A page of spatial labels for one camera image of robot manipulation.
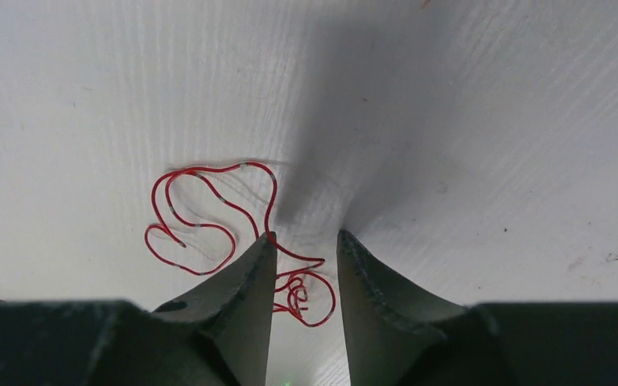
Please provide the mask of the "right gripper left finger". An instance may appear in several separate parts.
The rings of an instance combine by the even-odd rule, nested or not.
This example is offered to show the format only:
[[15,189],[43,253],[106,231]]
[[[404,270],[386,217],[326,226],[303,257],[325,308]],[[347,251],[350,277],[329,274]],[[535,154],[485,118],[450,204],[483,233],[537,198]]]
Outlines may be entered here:
[[0,301],[0,385],[262,385],[274,234],[152,311],[124,300]]

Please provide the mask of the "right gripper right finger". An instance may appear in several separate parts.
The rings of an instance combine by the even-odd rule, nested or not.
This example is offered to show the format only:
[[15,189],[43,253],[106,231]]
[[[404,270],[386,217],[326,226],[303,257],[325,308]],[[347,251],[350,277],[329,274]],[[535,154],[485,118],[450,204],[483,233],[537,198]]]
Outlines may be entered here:
[[618,302],[461,306],[336,242],[354,385],[618,385]]

